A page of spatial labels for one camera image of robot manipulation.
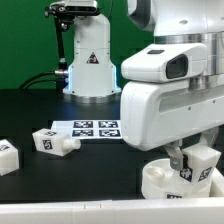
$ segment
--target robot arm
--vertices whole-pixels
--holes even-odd
[[[209,139],[214,139],[217,127],[224,124],[224,10],[220,10],[224,3],[128,3],[130,18],[137,26],[150,30],[147,24],[155,21],[155,43],[122,64],[123,76],[132,80],[121,97],[122,135],[140,150],[165,146],[171,157],[170,166],[159,161],[150,164],[145,174],[143,171],[143,194],[149,198],[168,198],[170,192],[177,197],[198,197],[202,192],[205,196],[220,156]],[[147,9],[151,16],[146,16]],[[181,151],[182,139],[197,133],[202,133],[204,140]],[[170,167],[174,171],[167,179]]]
[[[152,31],[154,29],[154,18],[151,16],[152,7],[151,0],[128,0],[128,17],[139,28]]]

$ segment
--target black cable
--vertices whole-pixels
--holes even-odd
[[[57,17],[54,18],[54,24],[55,24],[55,30],[56,30],[56,36],[57,36],[57,43],[58,43],[58,56],[59,56],[59,59],[64,59],[65,58],[65,51],[64,51],[61,23],[59,21],[60,20]]]
[[[48,76],[48,75],[55,75],[55,72],[54,71],[50,71],[50,72],[44,72],[44,73],[41,73],[41,74],[38,74],[38,75],[35,75],[31,78],[29,78],[28,80],[26,80],[20,87],[19,89],[23,89],[26,85],[28,85],[30,82],[36,80],[36,79],[39,79],[41,77],[44,77],[44,76]]]
[[[109,14],[107,17],[108,19],[110,19],[111,15],[112,15],[113,7],[114,7],[114,0],[111,0],[110,11],[109,11]]]
[[[45,79],[45,80],[39,80],[39,81],[31,82],[24,89],[28,89],[32,85],[39,84],[39,83],[43,83],[43,82],[54,82],[54,83],[56,83],[56,80],[55,79]]]

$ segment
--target cable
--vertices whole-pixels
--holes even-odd
[[[38,75],[35,75],[31,78],[29,78],[28,80],[26,80],[20,87],[19,89],[23,89],[26,85],[28,85],[30,82],[36,80],[36,79],[39,79],[41,77],[44,77],[44,76],[48,76],[48,75],[55,75],[55,72],[54,71],[50,71],[50,72],[44,72],[44,73],[41,73],[41,74],[38,74]]]
[[[40,80],[40,81],[31,82],[24,89],[28,89],[32,85],[35,85],[35,84],[38,84],[38,83],[43,83],[43,82],[54,82],[54,83],[56,83],[56,80],[55,79],[46,79],[46,80]]]
[[[114,0],[111,0],[110,11],[109,11],[109,14],[107,17],[108,19],[110,19],[111,15],[112,15],[113,7],[114,7]]]

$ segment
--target white cube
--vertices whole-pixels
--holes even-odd
[[[7,140],[0,141],[0,175],[19,169],[18,150]]]

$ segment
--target printed marker sheet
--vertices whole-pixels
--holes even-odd
[[[54,121],[52,131],[79,139],[121,139],[120,120]]]

